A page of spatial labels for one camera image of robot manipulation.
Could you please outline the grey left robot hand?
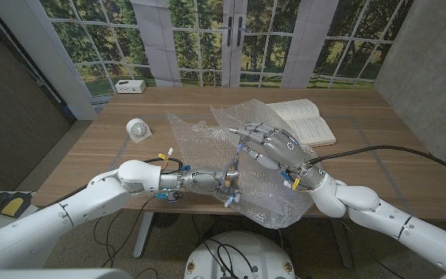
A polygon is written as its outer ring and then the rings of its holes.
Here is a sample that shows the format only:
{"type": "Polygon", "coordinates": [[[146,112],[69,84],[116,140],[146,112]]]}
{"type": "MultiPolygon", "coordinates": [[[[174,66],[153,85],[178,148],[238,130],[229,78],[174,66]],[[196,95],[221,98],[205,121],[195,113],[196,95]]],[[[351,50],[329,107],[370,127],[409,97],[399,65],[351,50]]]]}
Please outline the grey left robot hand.
{"type": "Polygon", "coordinates": [[[184,175],[183,186],[199,195],[214,196],[226,208],[238,204],[242,193],[238,187],[238,171],[234,167],[229,170],[214,167],[189,170],[184,175]]]}

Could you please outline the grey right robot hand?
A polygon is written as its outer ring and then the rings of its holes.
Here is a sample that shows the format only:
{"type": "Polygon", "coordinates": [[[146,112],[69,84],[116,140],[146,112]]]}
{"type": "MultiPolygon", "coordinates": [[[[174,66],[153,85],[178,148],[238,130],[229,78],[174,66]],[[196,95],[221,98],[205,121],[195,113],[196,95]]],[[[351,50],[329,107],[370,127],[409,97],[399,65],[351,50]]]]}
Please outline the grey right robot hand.
{"type": "Polygon", "coordinates": [[[311,168],[298,140],[285,129],[249,122],[228,131],[240,136],[240,150],[267,169],[278,171],[285,167],[290,173],[302,173],[311,168]]]}

